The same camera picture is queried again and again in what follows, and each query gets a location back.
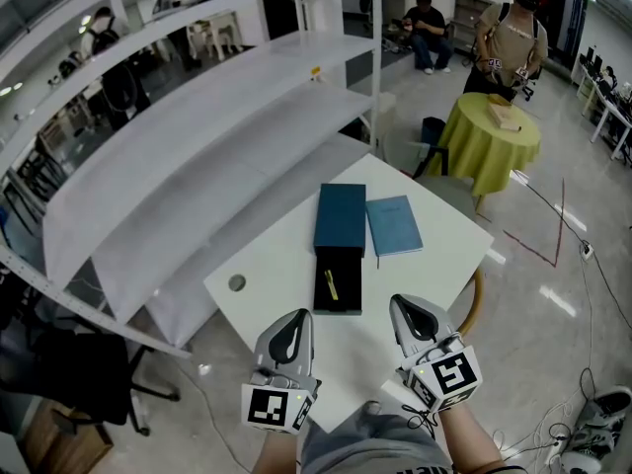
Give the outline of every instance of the light blue book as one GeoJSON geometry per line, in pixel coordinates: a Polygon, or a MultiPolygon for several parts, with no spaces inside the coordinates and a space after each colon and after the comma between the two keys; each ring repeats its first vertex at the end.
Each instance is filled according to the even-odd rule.
{"type": "Polygon", "coordinates": [[[378,257],[410,253],[424,247],[406,196],[369,200],[366,213],[378,257]]]}

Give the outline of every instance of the red tape on floor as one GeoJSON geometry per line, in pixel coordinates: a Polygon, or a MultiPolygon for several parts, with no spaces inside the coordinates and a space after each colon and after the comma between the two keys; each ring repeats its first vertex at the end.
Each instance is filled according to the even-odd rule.
{"type": "MultiPolygon", "coordinates": [[[[515,237],[515,235],[512,235],[510,232],[508,232],[507,230],[503,230],[503,232],[505,232],[505,234],[514,239],[520,246],[522,246],[525,250],[530,251],[531,253],[533,253],[534,255],[537,255],[538,257],[540,257],[542,260],[544,260],[547,264],[551,265],[551,267],[553,267],[554,269],[557,267],[557,262],[558,259],[560,257],[560,247],[562,246],[562,228],[564,227],[564,197],[566,195],[566,186],[564,184],[564,178],[562,178],[562,212],[560,213],[560,227],[558,229],[558,234],[557,234],[557,247],[555,249],[555,262],[551,262],[548,258],[546,258],[544,255],[542,255],[541,253],[535,251],[533,248],[527,246],[526,244],[524,244],[520,239],[518,239],[517,237],[515,237]]],[[[483,219],[489,221],[490,223],[492,222],[491,219],[485,217],[483,214],[478,214],[480,217],[482,217],[483,219]]]]}

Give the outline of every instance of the power strip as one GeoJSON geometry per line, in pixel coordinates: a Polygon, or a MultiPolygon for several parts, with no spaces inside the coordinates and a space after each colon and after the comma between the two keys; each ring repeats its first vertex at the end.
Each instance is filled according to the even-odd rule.
{"type": "Polygon", "coordinates": [[[593,249],[593,246],[591,245],[591,243],[590,242],[582,243],[581,252],[582,252],[582,258],[584,259],[585,262],[590,260],[591,256],[594,253],[594,249],[593,249]]]}

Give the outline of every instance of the black t-shirt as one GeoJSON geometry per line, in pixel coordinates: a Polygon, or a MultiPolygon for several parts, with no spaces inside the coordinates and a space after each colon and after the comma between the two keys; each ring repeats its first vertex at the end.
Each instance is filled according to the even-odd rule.
{"type": "Polygon", "coordinates": [[[431,7],[427,12],[420,11],[419,7],[413,7],[406,13],[404,19],[410,19],[413,22],[413,32],[421,35],[427,41],[439,40],[441,36],[431,34],[429,30],[417,30],[415,28],[415,23],[421,20],[431,27],[445,28],[443,14],[435,9],[435,7],[431,7]]]}

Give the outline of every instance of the shelf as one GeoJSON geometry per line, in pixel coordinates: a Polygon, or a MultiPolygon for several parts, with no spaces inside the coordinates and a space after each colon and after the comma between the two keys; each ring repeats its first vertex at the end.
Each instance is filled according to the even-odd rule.
{"type": "Polygon", "coordinates": [[[476,25],[473,25],[472,23],[464,23],[462,21],[457,21],[457,20],[452,20],[452,21],[450,21],[450,23],[454,24],[454,25],[457,25],[459,27],[466,28],[468,30],[472,30],[472,31],[476,30],[476,25]]]}
{"type": "Polygon", "coordinates": [[[210,235],[371,106],[365,95],[310,81],[182,168],[92,256],[117,319],[126,323],[210,235]]]}
{"type": "MultiPolygon", "coordinates": [[[[40,44],[49,39],[64,24],[68,17],[84,14],[85,9],[99,0],[69,0],[38,23],[23,39],[10,49],[2,51],[0,57],[0,78],[4,78],[40,44]]],[[[95,79],[135,52],[151,43],[163,39],[167,34],[179,30],[197,20],[213,14],[232,11],[258,0],[206,0],[191,7],[182,7],[180,12],[147,24],[142,30],[130,34],[108,50],[91,58],[37,106],[36,112],[23,121],[11,140],[0,153],[0,176],[4,175],[20,152],[57,112],[73,97],[79,95],[95,79]]]]}
{"type": "Polygon", "coordinates": [[[217,310],[204,286],[215,269],[368,151],[344,135],[329,138],[219,229],[146,303],[165,339],[183,346],[217,310]]]}
{"type": "Polygon", "coordinates": [[[304,83],[316,67],[328,70],[372,48],[370,39],[297,32],[243,52],[158,101],[95,152],[48,204],[48,277],[66,286],[106,237],[187,162],[304,83]]]}

